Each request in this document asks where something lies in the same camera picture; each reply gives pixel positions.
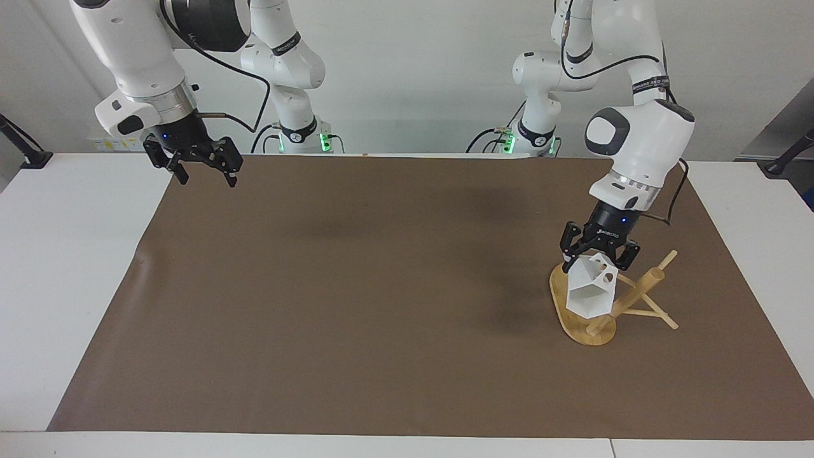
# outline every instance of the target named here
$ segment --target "black clamp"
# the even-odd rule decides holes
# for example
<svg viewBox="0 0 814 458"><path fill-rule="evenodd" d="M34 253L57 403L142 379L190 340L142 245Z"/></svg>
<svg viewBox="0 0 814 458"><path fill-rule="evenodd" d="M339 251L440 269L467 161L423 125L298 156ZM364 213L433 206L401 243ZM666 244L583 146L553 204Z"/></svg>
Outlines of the black clamp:
<svg viewBox="0 0 814 458"><path fill-rule="evenodd" d="M591 249L604 253L620 271L626 271L641 251L638 243L628 240L640 215L638 211L620 210L599 202L581 229L569 221L560 239L560 249L567 259L562 271L568 273L580 255ZM621 254L618 254L619 249L623 249Z"/></svg>
<svg viewBox="0 0 814 458"><path fill-rule="evenodd" d="M182 185L186 185L190 179L182 162L200 162L219 170L226 178L229 187L235 187L238 184L236 174L243 165L243 157L240 156L237 147L229 137L171 151L172 156L167 156L156 136L149 134L144 140L144 150L154 167L172 172Z"/></svg>

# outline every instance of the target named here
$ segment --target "wooden dowel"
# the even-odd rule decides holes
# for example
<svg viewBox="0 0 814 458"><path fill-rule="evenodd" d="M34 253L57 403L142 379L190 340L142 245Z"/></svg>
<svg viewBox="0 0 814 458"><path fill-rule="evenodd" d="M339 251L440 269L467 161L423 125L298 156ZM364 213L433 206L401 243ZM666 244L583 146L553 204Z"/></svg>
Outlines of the wooden dowel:
<svg viewBox="0 0 814 458"><path fill-rule="evenodd" d="M630 280L628 277L626 277L624 275L619 275L616 278L618 278L619 281L621 281L622 283L626 284L627 286L629 286L631 288L636 286L636 282L634 282L633 280Z"/></svg>
<svg viewBox="0 0 814 458"><path fill-rule="evenodd" d="M644 300L645 304L647 304L651 309L653 309L656 312L657 316L663 319L664 323L667 323L667 326L672 328L673 331L678 329L678 323L676 323L675 320L670 318L670 315L668 315L667 312L665 312L661 307L659 307L659 304L657 304L653 299L651 299L650 296L644 296L642 297L642 300Z"/></svg>
<svg viewBox="0 0 814 458"><path fill-rule="evenodd" d="M614 302L613 310L611 311L610 315L603 315L594 319L594 321L586 329L588 334L591 336L597 336L605 326L619 317L619 315L622 315L625 310L635 305L636 302L639 302L641 297L649 293L650 290L655 287L655 285L661 282L661 280L664 280L664 271L662 269L653 267L647 271L647 273L636 282L636 286L631 288L629 291L623 294L622 297Z"/></svg>
<svg viewBox="0 0 814 458"><path fill-rule="evenodd" d="M678 256L678 252L674 249L670 252L670 254L667 255L666 258L664 258L663 261L661 261L661 264L659 264L659 269L662 271L666 269L667 266L669 266L670 263L676 258L676 256Z"/></svg>
<svg viewBox="0 0 814 458"><path fill-rule="evenodd" d="M622 312L622 315L652 316L653 318L661 318L661 315L652 310L627 309Z"/></svg>

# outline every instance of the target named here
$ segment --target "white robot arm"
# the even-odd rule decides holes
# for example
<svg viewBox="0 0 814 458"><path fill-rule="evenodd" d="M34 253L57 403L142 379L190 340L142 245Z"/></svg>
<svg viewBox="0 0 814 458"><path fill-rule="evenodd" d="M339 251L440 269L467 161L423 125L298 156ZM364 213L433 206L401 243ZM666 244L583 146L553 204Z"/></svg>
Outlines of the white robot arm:
<svg viewBox="0 0 814 458"><path fill-rule="evenodd" d="M621 60L598 68L592 60L591 37L602 49ZM568 272L583 253L595 249L604 253L621 271L626 271L640 247L628 236L641 214L653 204L664 185L667 173L676 165L694 131L692 113L667 100L670 79L663 59L663 44L656 20L654 0L561 0L552 26L552 38L560 40L557 62L562 74L554 78L555 68L535 64L537 56L523 57L515 63L523 77L519 83L529 95L532 113L523 115L513 128L515 141L526 148L545 147L533 143L522 126L531 120L542 133L556 124L556 109L545 111L532 96L540 98L551 90L587 90L601 72L623 64L632 81L633 106L605 108L588 123L585 143L591 152L611 157L610 173L596 182L590 194L599 202L590 219L581 228L567 224L560 241ZM542 70L535 77L524 75L531 64ZM553 132L547 135L550 139ZM525 143L531 140L531 147Z"/></svg>
<svg viewBox="0 0 814 458"><path fill-rule="evenodd" d="M261 42L243 49L241 66L272 84L281 150L329 152L330 125L313 114L305 92L322 85L325 64L302 40L287 0L252 0L251 12L252 32Z"/></svg>
<svg viewBox="0 0 814 458"><path fill-rule="evenodd" d="M249 0L68 1L116 79L116 92L96 107L104 129L117 138L146 135L144 148L153 165L182 183L189 176L181 162L203 162L233 187L243 158L230 138L209 138L184 70L173 57L170 28L207 51L237 51L251 31Z"/></svg>

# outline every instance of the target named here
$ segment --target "black cable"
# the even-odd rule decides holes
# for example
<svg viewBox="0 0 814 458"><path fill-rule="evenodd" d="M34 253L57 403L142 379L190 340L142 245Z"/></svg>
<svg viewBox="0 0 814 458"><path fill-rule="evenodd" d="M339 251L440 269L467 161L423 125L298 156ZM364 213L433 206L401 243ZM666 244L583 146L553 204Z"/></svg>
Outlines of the black cable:
<svg viewBox="0 0 814 458"><path fill-rule="evenodd" d="M519 115L519 114L520 114L520 111L522 111L522 110L523 110L523 107L525 107L525 106L526 106L526 100L524 100L524 101L523 101L523 103L521 103L521 104L520 104L520 108L518 108L518 109L517 109L517 111L516 111L516 112L514 112L514 116L512 116L512 117L511 117L511 119L509 120L509 122L506 124L506 129L509 129L509 128L511 127L511 123L513 123L513 122L514 122L514 120L515 120L515 119L517 119L517 115ZM501 136L500 136L500 137L498 137L497 139L498 139L498 140L503 140L503 135L504 135L504 134L501 134ZM495 148L496 148L496 147L497 147L497 145L493 146L493 147L492 147L492 151L491 151L491 152L495 152Z"/></svg>
<svg viewBox="0 0 814 458"><path fill-rule="evenodd" d="M275 134L275 135L269 135L268 137L266 137L266 138L263 140L263 154L265 154L265 143L266 143L266 142L268 142L268 141L269 141L269 139L277 139L277 140L279 140L279 139L280 139L280 136L279 136L279 135L276 135L276 134Z"/></svg>
<svg viewBox="0 0 814 458"><path fill-rule="evenodd" d="M497 140L492 140L492 141L491 141L491 142L489 142L489 143L486 143L486 146L484 147L484 150L482 151L482 153L485 153L485 152L486 152L486 148L489 148L489 145L491 145L491 144L494 144L494 146L492 146L492 152L495 152L495 148L497 148L497 145L499 145L499 144L505 144L505 141L503 141L503 140L501 140L501 139L497 139Z"/></svg>
<svg viewBox="0 0 814 458"><path fill-rule="evenodd" d="M234 117L234 116L230 115L229 113L213 113L213 112L198 113L198 117L206 118L206 119L229 119L231 121L237 122L238 124L243 126L243 128L248 130L249 132L252 132L252 128L248 124L243 122L242 119L238 119L237 117Z"/></svg>
<svg viewBox="0 0 814 458"><path fill-rule="evenodd" d="M676 193L672 196L672 200L670 201L670 209L667 211L667 217L662 218L648 213L643 213L641 214L641 216L663 222L668 226L672 226L672 211L673 209L675 209L676 202L678 201L678 196L681 194L681 189L684 188L685 183L687 183L687 177L689 177L689 164L687 164L687 161L685 161L684 159L679 159L678 162L679 164L681 164L682 169L684 169L684 176L681 177L681 183L678 184L678 188L676 188Z"/></svg>
<svg viewBox="0 0 814 458"><path fill-rule="evenodd" d="M260 127L260 122L263 120L263 113L265 112L265 107L269 103L269 97L271 96L271 83L268 80L266 80L265 78L263 78L263 77L260 77L260 76L254 74L254 73L249 73L249 72L247 72L245 70L242 70L241 68L237 68L237 67L234 67L232 65L229 65L226 62L224 62L224 61L218 59L217 57L215 57L213 55L210 55L209 53L204 51L204 49L201 48L200 46L198 46L197 43L193 42L188 37L185 37L183 35L183 33L181 33L181 30L178 30L178 27L176 27L175 24L173 24L173 22L169 19L169 14L167 13L167 6L165 5L165 2L159 2L159 5L161 7L161 15L164 17L164 20L167 22L167 25L171 28L171 30L173 32L175 32L176 35L178 35L178 37L181 40L184 41L184 43L186 43L193 50L197 51L198 54L200 54L203 57L211 60L215 64L218 64L218 65L220 65L222 67L228 68L229 70L231 70L233 72L236 72L236 73L239 73L241 75L244 75L245 77L250 77L250 78L254 78L254 79L258 80L258 81L262 81L263 84L265 84L265 97L263 98L263 104L260 106L260 112L257 113L257 121L255 121L254 127L248 129L249 132L251 132L253 134L256 133L257 128ZM231 119L232 121L237 121L236 117L231 117L231 116L227 116L227 117L229 119ZM244 127L249 127L249 125L246 122L241 121L240 124L242 126L244 126Z"/></svg>
<svg viewBox="0 0 814 458"><path fill-rule="evenodd" d="M670 70L667 68L667 50L664 48L664 42L662 42L662 61L664 62L664 72L669 74ZM676 105L678 104L676 96L672 94L672 89L670 89L670 86L667 86L667 98Z"/></svg>
<svg viewBox="0 0 814 458"><path fill-rule="evenodd" d="M332 134L332 135L328 135L328 138L329 139L339 139L339 144L342 145L342 154L345 153L345 142L344 142L344 140L342 140L342 137Z"/></svg>
<svg viewBox="0 0 814 458"><path fill-rule="evenodd" d="M37 147L37 148L40 150L40 152L45 152L45 150L44 150L44 149L42 149L42 147L40 146L40 143L37 143L37 140L35 140L35 139L34 139L34 138L31 136L31 135L29 135L29 134L28 134L28 132L26 132L25 130L23 130L23 129L22 129L21 127L19 127L17 124L15 124L14 122L12 122L12 121L11 121L11 119L6 118L6 123L8 123L8 125L9 125L9 126L11 126L11 128L12 128L12 129L16 130L18 134L20 134L20 135L22 135L23 137L25 137L25 139L27 139L27 140L28 140L29 142L31 142L31 143L32 143L32 144L33 144L35 147Z"/></svg>
<svg viewBox="0 0 814 458"><path fill-rule="evenodd" d="M573 6L574 6L574 2L571 2L568 5L568 12L566 13L566 20L567 21L571 20L571 9L573 8ZM649 59L649 60L653 60L656 63L661 62L661 60L659 60L659 58L653 57L652 55L634 55L632 57L628 57L626 59L622 59L622 60L620 60L618 62L610 64L610 65L608 65L608 66L606 66L604 68L600 68L596 72L591 72L591 73L588 73L587 75L583 75L581 77L575 77L575 76L571 75L568 72L568 68L566 68L566 65L565 65L565 54L566 54L565 53L565 44L566 44L567 41L568 41L568 36L566 36L562 40L562 44L560 45L560 64L562 65L563 72L565 72L565 74L572 80L584 80L585 78L590 78L590 77L596 76L599 73L606 72L606 71L610 70L611 68L618 67L618 66L620 66L622 64L626 64L626 63L631 62L633 60Z"/></svg>
<svg viewBox="0 0 814 458"><path fill-rule="evenodd" d="M478 134L478 136L475 137L474 140L472 140L472 143L469 143L469 147L466 148L466 154L469 154L469 152L472 151L472 147L474 147L475 143L478 143L478 140L482 139L485 135L494 134L494 133L495 133L494 129L486 129L483 132L481 132L480 134Z"/></svg>
<svg viewBox="0 0 814 458"><path fill-rule="evenodd" d="M269 129L272 129L272 128L274 128L274 124L269 124L266 127L263 127L262 129L260 129L260 132L258 132L257 136L255 136L255 141L254 141L254 143L252 143L252 149L249 151L249 154L254 154L254 150L257 149L257 144L260 142L260 138L263 136L263 134L265 134L266 130L269 130Z"/></svg>

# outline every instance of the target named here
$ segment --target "white table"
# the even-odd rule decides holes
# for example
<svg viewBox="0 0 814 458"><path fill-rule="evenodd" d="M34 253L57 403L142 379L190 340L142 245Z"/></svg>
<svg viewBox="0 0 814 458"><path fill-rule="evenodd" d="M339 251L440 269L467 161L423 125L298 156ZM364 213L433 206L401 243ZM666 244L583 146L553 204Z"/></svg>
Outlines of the white table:
<svg viewBox="0 0 814 458"><path fill-rule="evenodd" d="M481 157L481 155L443 155ZM814 214L753 164L690 180L814 392ZM809 443L43 433L170 177L143 154L57 155L0 194L0 456L814 456Z"/></svg>

